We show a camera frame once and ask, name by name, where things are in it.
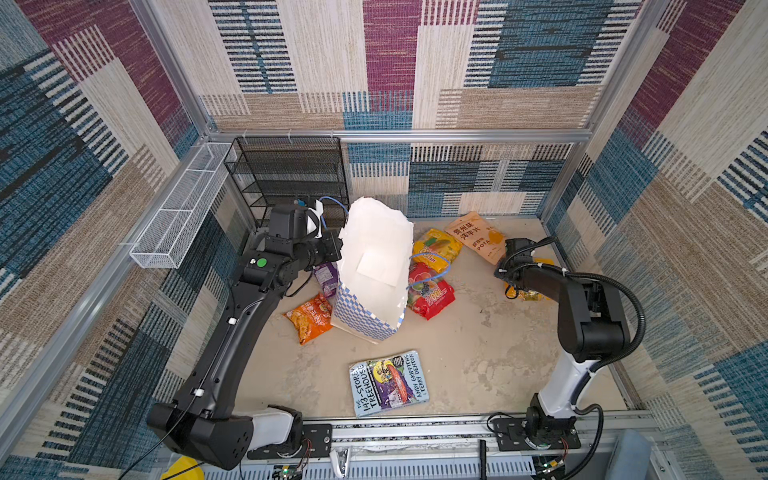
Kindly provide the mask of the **yellow snack bag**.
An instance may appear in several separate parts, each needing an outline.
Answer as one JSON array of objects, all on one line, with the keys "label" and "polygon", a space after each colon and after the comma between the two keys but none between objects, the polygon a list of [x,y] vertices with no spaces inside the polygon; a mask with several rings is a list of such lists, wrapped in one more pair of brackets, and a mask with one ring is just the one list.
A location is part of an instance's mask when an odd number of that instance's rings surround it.
[{"label": "yellow snack bag", "polygon": [[514,288],[524,300],[540,300],[548,297],[556,300],[559,295],[559,283],[549,267],[557,267],[550,259],[534,258],[528,261],[524,270],[524,288]]}]

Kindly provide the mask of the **orange potato chip bag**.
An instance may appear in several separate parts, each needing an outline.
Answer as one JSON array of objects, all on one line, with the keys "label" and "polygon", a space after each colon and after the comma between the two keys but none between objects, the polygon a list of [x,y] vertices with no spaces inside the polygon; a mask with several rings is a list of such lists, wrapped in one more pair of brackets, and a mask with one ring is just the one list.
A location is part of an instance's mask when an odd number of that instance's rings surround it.
[{"label": "orange potato chip bag", "polygon": [[504,234],[475,211],[451,222],[445,231],[492,265],[505,255]]}]

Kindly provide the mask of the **blue checkered paper bag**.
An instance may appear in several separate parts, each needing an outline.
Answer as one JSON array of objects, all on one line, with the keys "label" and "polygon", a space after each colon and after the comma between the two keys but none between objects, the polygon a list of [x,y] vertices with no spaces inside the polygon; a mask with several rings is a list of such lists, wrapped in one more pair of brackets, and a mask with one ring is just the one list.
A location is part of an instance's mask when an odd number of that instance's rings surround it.
[{"label": "blue checkered paper bag", "polygon": [[414,224],[379,200],[360,197],[340,231],[339,287],[331,324],[373,344],[400,329],[410,289]]}]

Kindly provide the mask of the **yellow fruit jelly bag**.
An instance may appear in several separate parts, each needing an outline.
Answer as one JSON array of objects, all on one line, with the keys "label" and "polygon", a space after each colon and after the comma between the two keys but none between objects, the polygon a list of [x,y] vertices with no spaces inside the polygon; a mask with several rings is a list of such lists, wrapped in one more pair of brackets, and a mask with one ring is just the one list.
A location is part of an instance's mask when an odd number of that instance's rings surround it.
[{"label": "yellow fruit jelly bag", "polygon": [[426,265],[436,274],[444,274],[459,256],[462,247],[452,235],[432,228],[414,242],[411,260]]}]

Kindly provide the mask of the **red fruit jelly bag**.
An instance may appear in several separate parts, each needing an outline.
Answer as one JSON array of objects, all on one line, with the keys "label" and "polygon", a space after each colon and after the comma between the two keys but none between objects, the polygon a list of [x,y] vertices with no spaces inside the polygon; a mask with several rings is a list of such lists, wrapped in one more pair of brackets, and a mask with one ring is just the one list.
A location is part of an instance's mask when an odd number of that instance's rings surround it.
[{"label": "red fruit jelly bag", "polygon": [[428,265],[414,262],[409,269],[407,307],[426,320],[431,320],[455,301],[453,287]]}]

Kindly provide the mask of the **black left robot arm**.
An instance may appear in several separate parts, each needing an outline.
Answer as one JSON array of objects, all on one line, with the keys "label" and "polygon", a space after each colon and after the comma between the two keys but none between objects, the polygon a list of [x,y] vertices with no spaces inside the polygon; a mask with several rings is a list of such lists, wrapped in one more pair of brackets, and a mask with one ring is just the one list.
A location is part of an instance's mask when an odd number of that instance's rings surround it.
[{"label": "black left robot arm", "polygon": [[269,237],[243,254],[221,318],[191,374],[168,403],[155,404],[148,427],[174,453],[232,470],[251,451],[294,454],[304,443],[303,417],[270,405],[237,415],[241,380],[267,320],[300,272],[341,257],[337,232],[307,241]]}]

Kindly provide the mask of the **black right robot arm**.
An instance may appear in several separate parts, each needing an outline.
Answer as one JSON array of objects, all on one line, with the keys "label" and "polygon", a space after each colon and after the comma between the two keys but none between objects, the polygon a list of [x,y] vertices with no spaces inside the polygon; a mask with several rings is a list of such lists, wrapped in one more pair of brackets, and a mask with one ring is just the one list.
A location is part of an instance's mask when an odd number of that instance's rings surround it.
[{"label": "black right robot arm", "polygon": [[601,369],[637,350],[647,331],[639,298],[619,281],[536,262],[534,251],[554,241],[553,236],[537,242],[506,240],[494,272],[515,292],[539,293],[558,304],[561,355],[546,386],[533,396],[522,425],[525,440],[535,449],[571,433],[578,416],[602,410],[598,404],[580,408],[582,394]]}]

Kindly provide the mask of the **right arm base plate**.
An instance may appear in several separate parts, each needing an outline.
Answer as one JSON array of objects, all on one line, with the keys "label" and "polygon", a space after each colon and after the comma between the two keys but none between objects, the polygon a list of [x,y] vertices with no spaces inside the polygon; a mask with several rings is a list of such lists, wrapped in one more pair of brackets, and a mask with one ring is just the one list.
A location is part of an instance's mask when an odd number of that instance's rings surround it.
[{"label": "right arm base plate", "polygon": [[576,418],[529,421],[523,417],[495,416],[487,425],[503,452],[579,449],[582,442],[575,428]]}]

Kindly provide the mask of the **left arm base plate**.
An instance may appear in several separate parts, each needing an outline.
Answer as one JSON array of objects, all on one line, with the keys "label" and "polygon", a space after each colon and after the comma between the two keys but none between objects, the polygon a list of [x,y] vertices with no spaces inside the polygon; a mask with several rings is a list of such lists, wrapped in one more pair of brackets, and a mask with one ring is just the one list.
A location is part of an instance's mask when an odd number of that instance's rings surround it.
[{"label": "left arm base plate", "polygon": [[299,460],[329,458],[333,426],[331,423],[305,423],[300,434],[290,434],[286,442],[269,445],[246,454],[248,460]]}]

